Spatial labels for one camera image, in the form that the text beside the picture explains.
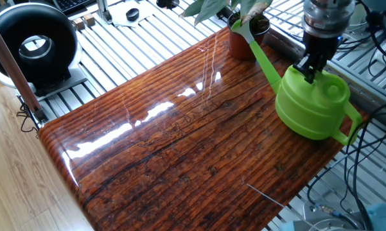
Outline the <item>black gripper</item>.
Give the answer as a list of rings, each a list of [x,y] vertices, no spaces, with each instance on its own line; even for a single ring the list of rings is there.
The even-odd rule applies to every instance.
[[[304,56],[294,63],[293,67],[304,76],[308,83],[312,84],[315,71],[321,72],[327,61],[335,55],[340,45],[340,36],[320,38],[304,32],[303,43],[305,45]]]

